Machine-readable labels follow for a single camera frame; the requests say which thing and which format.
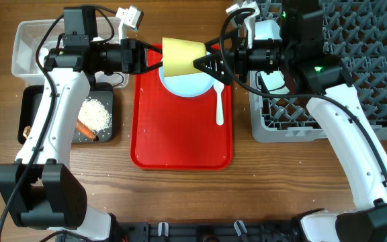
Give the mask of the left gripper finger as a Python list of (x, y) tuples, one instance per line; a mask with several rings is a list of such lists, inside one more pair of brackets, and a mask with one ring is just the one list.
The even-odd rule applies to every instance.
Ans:
[(159, 54), (163, 53), (163, 50), (161, 48), (156, 47), (152, 44), (148, 44), (146, 42), (140, 41), (140, 40), (138, 40), (138, 47), (140, 50), (143, 50), (145, 52), (147, 52), (148, 50), (151, 50), (151, 51), (159, 53)]
[(155, 69), (159, 69), (162, 66), (163, 66), (163, 62), (162, 61), (158, 62), (158, 63), (155, 63), (155, 64), (153, 64), (151, 66), (147, 65), (147, 66), (145, 66), (143, 73), (148, 73), (148, 72), (154, 71)]

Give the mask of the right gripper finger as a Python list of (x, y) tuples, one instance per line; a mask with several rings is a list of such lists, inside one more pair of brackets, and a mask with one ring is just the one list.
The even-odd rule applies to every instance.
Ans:
[(206, 47), (206, 52), (210, 54), (214, 54), (215, 52), (218, 52), (222, 45), (220, 44), (220, 41), (223, 40), (223, 42), (226, 42), (227, 40), (230, 40), (231, 47), (225, 48), (225, 53), (233, 53), (238, 52), (243, 49), (243, 38), (240, 37), (240, 28), (235, 28), (229, 32), (226, 32), (223, 36), (218, 36), (208, 42), (205, 42), (204, 45)]
[(234, 81), (229, 71), (226, 71), (224, 65), (228, 65), (232, 73), (234, 72), (234, 54), (226, 53), (226, 61), (222, 63), (220, 53), (207, 54), (206, 56), (197, 58), (193, 61), (193, 66), (223, 83), (224, 85), (231, 85)]

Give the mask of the white plastic spoon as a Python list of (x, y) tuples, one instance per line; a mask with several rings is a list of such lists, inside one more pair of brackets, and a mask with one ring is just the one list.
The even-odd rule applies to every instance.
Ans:
[(223, 106), (222, 106), (222, 92), (224, 90), (224, 84), (215, 81), (213, 84), (214, 91), (216, 92), (216, 124), (222, 126), (224, 124)]

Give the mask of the yellow plastic cup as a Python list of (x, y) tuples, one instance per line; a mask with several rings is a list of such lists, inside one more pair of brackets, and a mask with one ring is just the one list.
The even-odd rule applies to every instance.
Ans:
[(164, 77), (199, 73), (200, 70), (194, 67), (194, 61), (206, 56), (205, 44), (190, 40), (163, 38), (162, 50)]

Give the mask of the light blue small bowl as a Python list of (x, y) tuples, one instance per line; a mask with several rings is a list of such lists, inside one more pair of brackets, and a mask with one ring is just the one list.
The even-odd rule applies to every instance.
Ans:
[(276, 21), (269, 19), (255, 23), (254, 40), (281, 40), (280, 26)]

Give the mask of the green bowl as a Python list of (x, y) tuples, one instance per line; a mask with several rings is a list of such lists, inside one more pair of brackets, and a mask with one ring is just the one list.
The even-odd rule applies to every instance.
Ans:
[(257, 83), (261, 90), (266, 93), (285, 95), (290, 92), (286, 87), (284, 76), (280, 71), (274, 71), (270, 74), (263, 71), (259, 72)]

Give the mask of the light blue plate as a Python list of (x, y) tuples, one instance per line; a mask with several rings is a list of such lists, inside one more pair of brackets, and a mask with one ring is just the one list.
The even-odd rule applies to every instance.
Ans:
[(159, 78), (164, 88), (179, 97), (197, 97), (207, 92), (214, 79), (206, 73), (195, 73), (164, 77), (163, 67), (159, 68)]

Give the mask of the pile of white rice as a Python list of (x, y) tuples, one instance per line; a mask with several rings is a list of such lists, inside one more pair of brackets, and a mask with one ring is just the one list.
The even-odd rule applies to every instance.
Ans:
[(83, 102), (78, 119), (93, 132), (101, 132), (112, 127), (112, 115), (98, 99), (88, 97)]

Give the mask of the orange carrot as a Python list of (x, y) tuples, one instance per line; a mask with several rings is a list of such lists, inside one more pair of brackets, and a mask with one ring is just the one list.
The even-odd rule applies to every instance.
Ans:
[(80, 120), (77, 120), (76, 127), (75, 127), (81, 134), (86, 136), (87, 138), (91, 139), (92, 141), (97, 141), (98, 137), (97, 135), (90, 130), (84, 123), (82, 123)]

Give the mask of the small brown food scrap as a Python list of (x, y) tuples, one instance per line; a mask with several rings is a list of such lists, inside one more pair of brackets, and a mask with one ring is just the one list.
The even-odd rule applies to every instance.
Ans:
[(28, 139), (30, 132), (31, 132), (32, 127), (31, 126), (26, 126), (24, 128), (24, 131), (22, 132), (22, 135), (25, 139)]

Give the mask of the white paper towel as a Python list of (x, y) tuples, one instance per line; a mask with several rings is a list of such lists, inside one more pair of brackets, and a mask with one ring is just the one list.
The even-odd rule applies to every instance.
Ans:
[(39, 62), (41, 65), (44, 65), (44, 62), (45, 62), (45, 58), (48, 56), (49, 54), (49, 49), (47, 48), (41, 48), (40, 49), (40, 52), (39, 52)]

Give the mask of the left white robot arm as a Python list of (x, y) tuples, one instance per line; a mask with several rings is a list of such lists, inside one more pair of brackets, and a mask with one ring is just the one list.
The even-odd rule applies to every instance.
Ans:
[(99, 40), (96, 15), (106, 7), (66, 7), (59, 20), (64, 31), (56, 47), (36, 64), (44, 75), (44, 89), (32, 129), (12, 164), (0, 164), (3, 218), (18, 227), (51, 230), (83, 241), (127, 241), (127, 232), (110, 213), (90, 206), (85, 188), (71, 173), (69, 160), (79, 111), (95, 74), (139, 75), (152, 70), (146, 54), (150, 44), (127, 38), (125, 31), (139, 29), (143, 12), (135, 7), (118, 9), (120, 41)]

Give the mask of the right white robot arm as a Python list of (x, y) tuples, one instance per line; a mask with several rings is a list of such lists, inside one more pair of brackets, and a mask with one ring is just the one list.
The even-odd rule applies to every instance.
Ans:
[[(293, 218), (293, 241), (387, 241), (387, 154), (370, 126), (352, 76), (340, 57), (323, 49), (324, 13), (317, 1), (284, 1), (277, 40), (255, 38), (255, 2), (239, 1), (226, 11), (226, 24), (212, 49), (197, 58), (196, 69), (225, 85), (245, 84), (247, 73), (281, 71), (294, 82), (297, 98), (325, 132), (349, 182), (355, 210), (323, 209)], [(240, 36), (238, 29), (244, 28)]]

